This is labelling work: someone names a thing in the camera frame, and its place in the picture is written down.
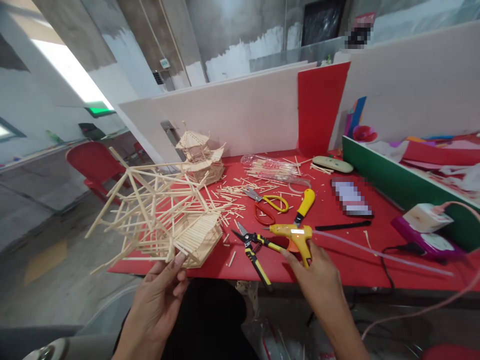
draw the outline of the red paper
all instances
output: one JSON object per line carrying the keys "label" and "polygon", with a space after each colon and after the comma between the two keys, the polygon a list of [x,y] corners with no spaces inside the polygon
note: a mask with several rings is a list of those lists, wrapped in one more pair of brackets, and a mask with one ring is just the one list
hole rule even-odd
{"label": "red paper", "polygon": [[473,166],[480,163],[480,150],[433,147],[410,141],[403,160],[414,160],[438,165]]}
{"label": "red paper", "polygon": [[344,62],[298,73],[298,149],[306,157],[329,149],[349,68]]}

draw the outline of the scissors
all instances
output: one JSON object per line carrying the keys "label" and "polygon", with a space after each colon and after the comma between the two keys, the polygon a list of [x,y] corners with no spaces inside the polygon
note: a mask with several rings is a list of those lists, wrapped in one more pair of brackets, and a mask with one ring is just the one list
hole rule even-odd
{"label": "scissors", "polygon": [[[288,210],[289,210],[289,203],[287,202],[287,200],[285,200],[283,197],[281,196],[277,196],[277,195],[265,195],[265,196],[261,196],[261,195],[258,195],[251,187],[247,186],[246,189],[243,189],[243,192],[245,194],[247,194],[249,197],[251,197],[253,200],[255,200],[255,218],[257,219],[257,221],[262,224],[262,225],[265,225],[265,226],[270,226],[270,225],[273,225],[275,224],[275,218],[274,216],[266,211],[263,207],[261,207],[259,205],[259,202],[262,201],[262,200],[265,200],[267,203],[269,203],[272,208],[274,208],[275,210],[281,212],[281,213],[286,213]],[[281,209],[279,208],[277,205],[275,205],[273,202],[271,202],[269,199],[277,199],[277,200],[280,200],[284,205],[285,205],[285,208],[284,209]],[[260,210],[261,212],[263,212],[267,217],[269,217],[271,219],[271,221],[267,222],[267,221],[264,221],[262,220],[260,217],[259,217],[259,213],[258,213],[258,210]]]}

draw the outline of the partition board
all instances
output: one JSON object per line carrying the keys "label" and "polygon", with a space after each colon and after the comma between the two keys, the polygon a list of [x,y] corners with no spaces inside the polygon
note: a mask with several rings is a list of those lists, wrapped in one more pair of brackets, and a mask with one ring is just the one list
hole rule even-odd
{"label": "partition board", "polygon": [[329,148],[350,62],[298,73],[298,149],[306,157]]}
{"label": "partition board", "polygon": [[340,145],[346,116],[363,96],[361,123],[385,141],[480,130],[479,34],[475,21],[352,53],[329,148]]}
{"label": "partition board", "polygon": [[[245,78],[251,78],[251,77],[257,76],[257,75],[262,75],[262,74],[266,74],[266,73],[285,70],[285,69],[288,69],[288,68],[297,68],[297,67],[300,67],[300,66],[303,66],[303,65],[306,65],[306,64],[308,64],[308,61],[304,60],[304,61],[294,62],[294,63],[291,63],[291,64],[282,65],[282,66],[278,66],[278,67],[271,67],[271,68],[268,68],[268,69],[265,69],[265,70],[256,71],[256,72],[252,72],[252,73],[237,76],[237,77],[227,78],[227,79],[221,80],[221,81],[207,82],[207,83],[199,85],[199,86],[184,87],[184,88],[181,88],[181,89],[178,89],[178,90],[175,90],[175,91],[170,91],[169,94],[184,93],[184,92],[190,91],[192,89],[198,90],[198,89],[209,88],[209,87],[214,86],[214,85],[225,84],[225,83],[229,83],[229,82],[232,82],[232,81],[237,81],[237,80],[241,80],[241,79],[245,79]],[[152,99],[161,98],[163,96],[165,96],[165,95],[162,94],[160,96],[152,97]]]}
{"label": "partition board", "polygon": [[226,156],[291,150],[297,146],[298,72],[316,63],[287,67],[201,88],[120,105],[166,161],[176,160],[170,143],[161,141],[161,121],[208,135],[212,148],[226,143]]}

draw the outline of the red chair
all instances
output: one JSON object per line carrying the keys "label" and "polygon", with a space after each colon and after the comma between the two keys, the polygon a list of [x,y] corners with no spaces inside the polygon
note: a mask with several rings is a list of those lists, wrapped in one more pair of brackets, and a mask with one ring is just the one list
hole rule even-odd
{"label": "red chair", "polygon": [[480,359],[480,351],[472,350],[454,344],[439,344],[427,349],[422,360],[478,360]]}
{"label": "red chair", "polygon": [[[110,151],[99,142],[85,142],[77,145],[66,152],[66,160],[86,179],[83,183],[98,196],[104,203],[107,202],[106,195],[109,193],[104,187],[108,179],[120,180],[125,173],[125,168],[115,160]],[[128,182],[123,186],[130,187]],[[113,200],[120,205],[120,200]]]}
{"label": "red chair", "polygon": [[143,151],[143,152],[145,151],[144,147],[137,141],[136,143],[133,144],[133,148],[135,149],[136,154],[140,158],[141,162],[145,163],[144,158],[142,157],[142,155],[140,155],[140,151]]}

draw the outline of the pink cable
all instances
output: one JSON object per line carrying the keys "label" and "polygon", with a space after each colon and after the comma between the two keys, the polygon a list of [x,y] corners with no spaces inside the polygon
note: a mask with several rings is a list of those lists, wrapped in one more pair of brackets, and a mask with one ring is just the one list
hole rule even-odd
{"label": "pink cable", "polygon": [[[468,210],[471,211],[471,213],[476,217],[476,219],[480,222],[480,215],[478,214],[478,212],[476,212],[474,209],[472,209],[470,206],[462,203],[462,202],[458,202],[458,201],[447,201],[446,203],[440,205],[440,206],[435,206],[434,207],[434,211],[437,212],[437,214],[441,214],[445,211],[445,208],[451,204],[457,204],[457,205],[461,205],[463,206],[464,208],[467,208]],[[444,301],[441,301],[439,302],[438,304],[435,304],[435,305],[432,305],[432,306],[429,306],[429,307],[426,307],[420,311],[417,311],[417,312],[414,312],[412,314],[406,314],[406,315],[399,315],[399,316],[392,316],[392,317],[387,317],[387,318],[384,318],[384,319],[380,319],[380,320],[377,320],[375,322],[373,322],[370,326],[368,326],[365,331],[363,332],[363,334],[361,335],[361,339],[364,340],[365,337],[367,336],[368,332],[375,326],[375,325],[378,325],[378,324],[381,324],[381,323],[385,323],[387,321],[390,321],[390,320],[397,320],[397,319],[404,319],[404,318],[413,318],[413,317],[416,317],[418,315],[422,315],[422,314],[425,314],[425,313],[428,313],[429,311],[432,311],[432,310],[436,310],[436,309],[440,309],[442,307],[444,307],[445,305],[448,305],[452,302],[454,302],[455,300],[457,300],[458,298],[462,297],[463,295],[465,295],[466,293],[468,293],[469,291],[471,291],[475,285],[479,282],[480,280],[480,269],[476,272],[476,275],[475,277],[473,278],[473,280],[462,290],[460,290],[459,292],[457,292],[455,295],[452,295],[450,296],[449,298],[445,299]]]}

